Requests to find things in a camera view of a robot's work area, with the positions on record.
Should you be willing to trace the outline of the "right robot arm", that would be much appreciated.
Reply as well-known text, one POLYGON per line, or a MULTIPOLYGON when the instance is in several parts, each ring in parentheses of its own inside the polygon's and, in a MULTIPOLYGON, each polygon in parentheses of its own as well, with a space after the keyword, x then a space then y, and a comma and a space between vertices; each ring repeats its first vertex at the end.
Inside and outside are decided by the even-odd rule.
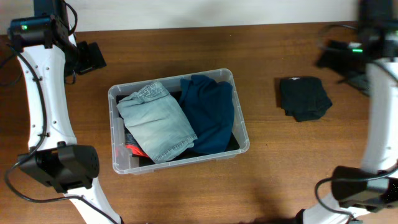
POLYGON ((397 1, 360 1, 356 26, 358 45, 349 50, 320 48, 366 63, 370 82, 368 143, 361 167, 338 166, 331 192, 303 209, 294 223, 359 223, 358 217, 397 207, 397 1))

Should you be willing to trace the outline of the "black shorts with red trim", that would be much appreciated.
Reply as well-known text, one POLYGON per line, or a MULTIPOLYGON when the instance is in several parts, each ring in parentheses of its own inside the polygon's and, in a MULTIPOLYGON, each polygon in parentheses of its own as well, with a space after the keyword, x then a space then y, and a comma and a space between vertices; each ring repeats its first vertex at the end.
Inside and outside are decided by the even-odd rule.
POLYGON ((149 158, 149 156, 142 150, 140 145, 134 139, 134 136, 127 129, 124 129, 124 131, 125 147, 132 152, 132 156, 149 158))

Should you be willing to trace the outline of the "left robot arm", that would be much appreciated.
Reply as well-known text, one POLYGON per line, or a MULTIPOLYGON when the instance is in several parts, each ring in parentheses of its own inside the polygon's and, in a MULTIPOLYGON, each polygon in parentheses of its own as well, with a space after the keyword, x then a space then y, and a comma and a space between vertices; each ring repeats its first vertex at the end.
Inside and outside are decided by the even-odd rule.
POLYGON ((30 114, 29 151, 15 167, 71 201, 85 222, 121 223, 100 186, 98 154, 77 143, 68 115, 67 77, 106 66, 97 43, 76 41, 71 12, 62 0, 34 0, 32 17, 10 23, 9 47, 21 65, 30 114))

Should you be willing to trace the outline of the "light blue jeans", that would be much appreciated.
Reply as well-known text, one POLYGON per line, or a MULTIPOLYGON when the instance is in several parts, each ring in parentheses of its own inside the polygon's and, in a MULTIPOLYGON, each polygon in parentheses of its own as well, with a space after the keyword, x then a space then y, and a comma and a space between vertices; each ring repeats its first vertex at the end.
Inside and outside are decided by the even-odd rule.
POLYGON ((127 130, 156 164, 175 159, 198 139, 177 100, 161 82, 121 99, 117 109, 127 130))

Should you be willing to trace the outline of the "small black shirt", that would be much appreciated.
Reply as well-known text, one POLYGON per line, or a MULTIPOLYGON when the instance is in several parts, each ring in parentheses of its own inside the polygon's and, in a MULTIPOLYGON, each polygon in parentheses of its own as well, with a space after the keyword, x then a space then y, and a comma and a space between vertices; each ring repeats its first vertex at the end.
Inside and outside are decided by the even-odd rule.
POLYGON ((316 77, 281 79, 279 90, 285 115, 297 122, 320 119, 333 105, 322 81, 316 77))

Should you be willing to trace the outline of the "blue cloth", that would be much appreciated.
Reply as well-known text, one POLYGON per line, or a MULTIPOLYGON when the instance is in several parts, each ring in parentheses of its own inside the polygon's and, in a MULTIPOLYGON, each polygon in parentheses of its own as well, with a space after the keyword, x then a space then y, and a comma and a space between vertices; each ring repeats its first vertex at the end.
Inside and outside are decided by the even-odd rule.
POLYGON ((234 123, 233 86, 204 75, 180 81, 178 101, 197 139, 192 151, 216 154, 227 149, 234 123))

